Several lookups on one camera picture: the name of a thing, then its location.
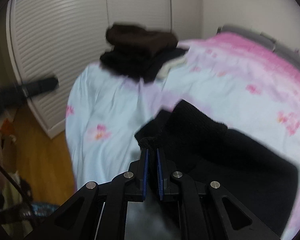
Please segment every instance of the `closet door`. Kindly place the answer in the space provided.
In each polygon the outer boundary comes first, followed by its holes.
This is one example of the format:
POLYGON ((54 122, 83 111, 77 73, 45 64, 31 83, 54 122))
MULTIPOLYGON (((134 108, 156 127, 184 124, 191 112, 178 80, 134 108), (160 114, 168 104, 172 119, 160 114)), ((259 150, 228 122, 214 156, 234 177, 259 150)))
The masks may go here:
POLYGON ((170 30, 170 0, 107 0, 109 23, 140 23, 148 28, 170 30))
POLYGON ((106 0, 11 0, 10 57, 19 82, 55 74, 60 88, 29 101, 52 138, 64 129, 68 96, 85 66, 106 48, 106 0))
POLYGON ((202 0, 171 0, 172 29, 179 40, 202 36, 202 0))

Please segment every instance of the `black knit fabric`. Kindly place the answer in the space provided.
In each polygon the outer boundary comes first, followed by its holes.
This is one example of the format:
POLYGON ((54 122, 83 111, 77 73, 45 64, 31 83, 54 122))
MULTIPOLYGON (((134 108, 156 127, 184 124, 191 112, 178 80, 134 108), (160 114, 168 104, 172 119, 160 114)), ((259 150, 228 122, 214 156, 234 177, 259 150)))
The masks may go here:
POLYGON ((178 39, 171 32, 148 31, 139 25, 114 24, 106 32, 114 45, 100 61, 117 74, 145 83, 153 82, 162 65, 183 56, 187 50, 176 48, 178 39))
POLYGON ((133 51, 114 50, 105 52, 100 61, 118 74, 127 75, 135 80, 144 79, 145 83, 153 82, 162 65, 174 58, 183 56, 187 50, 174 48, 164 49, 154 57, 145 57, 133 51))
POLYGON ((291 163, 214 122, 186 101, 172 113, 161 111, 135 137, 140 147, 150 149, 153 190, 157 187, 155 152, 163 147, 179 171, 199 182, 220 182, 277 235, 283 233, 298 188, 298 171, 291 163))

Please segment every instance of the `white cloth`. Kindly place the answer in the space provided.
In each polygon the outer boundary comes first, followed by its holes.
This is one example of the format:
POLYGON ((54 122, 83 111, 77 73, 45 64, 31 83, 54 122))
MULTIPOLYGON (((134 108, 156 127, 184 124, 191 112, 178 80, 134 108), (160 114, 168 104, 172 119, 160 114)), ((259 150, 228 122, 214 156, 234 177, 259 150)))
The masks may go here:
POLYGON ((164 63, 162 65, 161 69, 157 73, 157 78, 165 79, 168 76, 170 69, 182 66, 182 64, 186 63, 186 61, 187 61, 186 56, 177 57, 177 58, 167 61, 166 63, 164 63))

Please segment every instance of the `orange object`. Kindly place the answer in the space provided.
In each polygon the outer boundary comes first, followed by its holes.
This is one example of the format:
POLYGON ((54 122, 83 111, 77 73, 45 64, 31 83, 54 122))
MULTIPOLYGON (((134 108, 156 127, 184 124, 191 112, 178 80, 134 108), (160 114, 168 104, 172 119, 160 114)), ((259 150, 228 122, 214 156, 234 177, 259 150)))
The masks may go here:
POLYGON ((3 124, 0 128, 0 132, 4 135, 11 135, 11 134, 15 134, 15 130, 14 130, 14 127, 13 127, 13 124, 12 122, 10 122, 8 120, 8 118, 6 118, 4 121, 3 121, 3 124))

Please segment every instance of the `pink flower print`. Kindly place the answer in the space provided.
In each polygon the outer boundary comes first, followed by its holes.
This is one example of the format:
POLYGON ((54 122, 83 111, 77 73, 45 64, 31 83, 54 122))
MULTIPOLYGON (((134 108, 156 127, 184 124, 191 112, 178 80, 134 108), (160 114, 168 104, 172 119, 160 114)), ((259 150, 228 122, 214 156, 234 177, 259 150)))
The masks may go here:
POLYGON ((72 106, 67 106, 67 108, 66 108, 66 118, 69 115, 72 115, 72 114, 74 114, 74 108, 72 106))
POLYGON ((226 71, 221 71, 221 72, 218 72, 218 73, 217 73, 217 77, 223 77, 223 76, 225 76, 226 74, 227 74, 226 71))
POLYGON ((252 85, 252 84, 247 85, 246 90, 248 90, 253 95, 260 95, 261 94, 261 90, 258 89, 257 86, 252 85))
POLYGON ((202 70, 202 68, 196 66, 196 67, 191 68, 190 72, 200 72, 201 70, 202 70))
POLYGON ((104 124, 98 124, 97 127, 91 128, 87 131, 87 139, 89 141, 107 139, 110 135, 111 133, 107 131, 104 124))
POLYGON ((285 127, 289 133, 289 136, 294 135, 300 127, 300 120, 298 120, 297 114, 295 114, 293 112, 285 115, 283 113, 283 111, 280 111, 278 113, 277 120, 279 123, 282 123, 285 125, 285 127))

